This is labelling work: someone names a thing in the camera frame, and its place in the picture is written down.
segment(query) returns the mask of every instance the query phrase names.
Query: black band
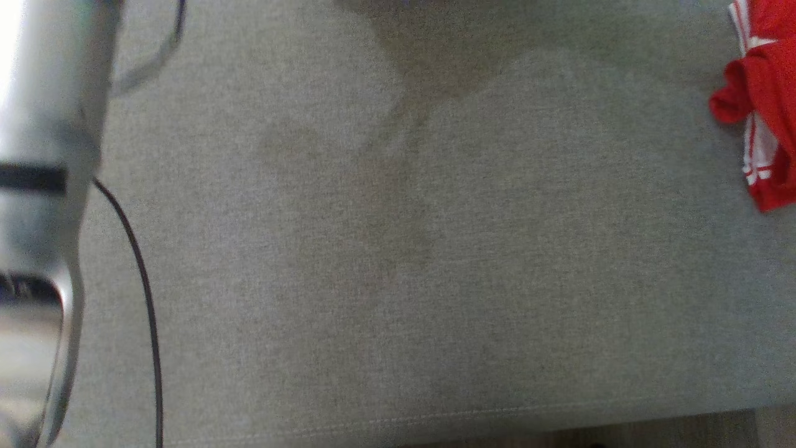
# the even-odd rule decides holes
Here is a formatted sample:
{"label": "black band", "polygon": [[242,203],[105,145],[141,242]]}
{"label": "black band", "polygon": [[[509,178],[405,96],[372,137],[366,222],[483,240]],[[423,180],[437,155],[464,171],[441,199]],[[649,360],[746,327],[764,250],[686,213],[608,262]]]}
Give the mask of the black band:
{"label": "black band", "polygon": [[66,169],[0,163],[0,189],[66,194]]}

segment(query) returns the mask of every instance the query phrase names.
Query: gray fabric surface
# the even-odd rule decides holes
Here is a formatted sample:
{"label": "gray fabric surface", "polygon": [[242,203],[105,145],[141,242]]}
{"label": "gray fabric surface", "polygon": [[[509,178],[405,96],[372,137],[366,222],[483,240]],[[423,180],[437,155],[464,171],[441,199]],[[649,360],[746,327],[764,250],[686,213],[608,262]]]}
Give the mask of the gray fabric surface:
{"label": "gray fabric surface", "polygon": [[[796,207],[706,108],[728,0],[192,0],[111,103],[169,446],[394,446],[796,399]],[[130,0],[117,65],[173,6]],[[150,446],[146,314],[93,195],[59,447]]]}

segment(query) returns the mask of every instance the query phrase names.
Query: wooden floor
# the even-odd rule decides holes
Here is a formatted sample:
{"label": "wooden floor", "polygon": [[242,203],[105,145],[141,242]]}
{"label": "wooden floor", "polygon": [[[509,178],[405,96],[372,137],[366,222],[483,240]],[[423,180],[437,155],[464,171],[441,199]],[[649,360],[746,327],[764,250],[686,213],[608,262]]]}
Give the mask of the wooden floor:
{"label": "wooden floor", "polygon": [[796,448],[796,407],[408,448]]}

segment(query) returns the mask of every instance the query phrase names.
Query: thin cord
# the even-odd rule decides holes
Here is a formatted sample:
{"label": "thin cord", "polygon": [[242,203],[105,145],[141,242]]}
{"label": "thin cord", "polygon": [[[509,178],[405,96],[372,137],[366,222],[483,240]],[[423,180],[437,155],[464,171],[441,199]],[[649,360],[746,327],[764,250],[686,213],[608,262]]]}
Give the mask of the thin cord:
{"label": "thin cord", "polygon": [[144,265],[144,257],[141,255],[141,248],[139,242],[133,233],[133,227],[130,221],[119,205],[116,197],[105,187],[98,179],[94,179],[94,186],[97,187],[100,193],[105,196],[105,199],[111,204],[116,215],[124,226],[124,231],[127,233],[127,239],[130,241],[130,246],[135,255],[135,262],[139,266],[139,273],[141,274],[141,283],[144,288],[144,298],[146,299],[146,312],[149,315],[150,326],[150,342],[152,344],[152,366],[154,368],[154,407],[155,407],[155,429],[154,429],[154,445],[156,448],[163,448],[163,380],[160,369],[160,344],[158,342],[158,323],[154,315],[154,301],[152,300],[152,288],[149,282],[149,275],[146,274],[146,266]]}
{"label": "thin cord", "polygon": [[160,45],[158,52],[149,61],[133,68],[118,80],[113,81],[111,84],[111,98],[118,98],[136,90],[160,73],[182,42],[186,7],[187,0],[178,0],[177,15],[174,19],[174,28],[171,31],[171,35]]}

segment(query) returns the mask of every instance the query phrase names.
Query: red and white clothing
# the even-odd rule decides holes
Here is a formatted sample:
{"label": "red and white clothing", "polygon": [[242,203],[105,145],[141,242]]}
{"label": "red and white clothing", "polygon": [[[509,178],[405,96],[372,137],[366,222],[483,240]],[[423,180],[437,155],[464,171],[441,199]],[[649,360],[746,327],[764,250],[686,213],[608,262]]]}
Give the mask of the red and white clothing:
{"label": "red and white clothing", "polygon": [[761,211],[796,202],[796,0],[736,0],[741,54],[710,100],[725,123],[747,121],[743,173]]}

